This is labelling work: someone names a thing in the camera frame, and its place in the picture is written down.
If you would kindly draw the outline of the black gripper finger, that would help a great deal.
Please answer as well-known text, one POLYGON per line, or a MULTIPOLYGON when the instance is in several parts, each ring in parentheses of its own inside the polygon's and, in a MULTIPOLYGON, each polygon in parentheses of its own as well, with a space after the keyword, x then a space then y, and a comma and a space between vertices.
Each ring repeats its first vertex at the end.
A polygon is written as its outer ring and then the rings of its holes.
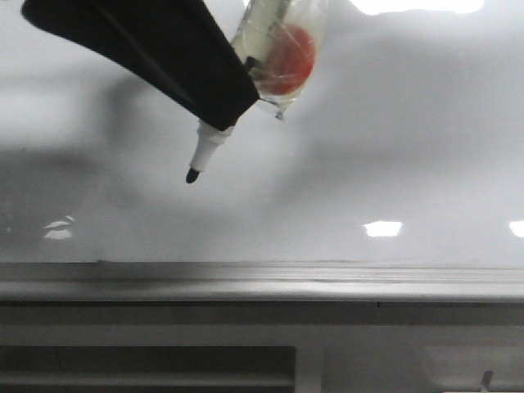
POLYGON ((203 1, 26 1, 33 26, 133 72, 224 131, 260 98, 203 1))

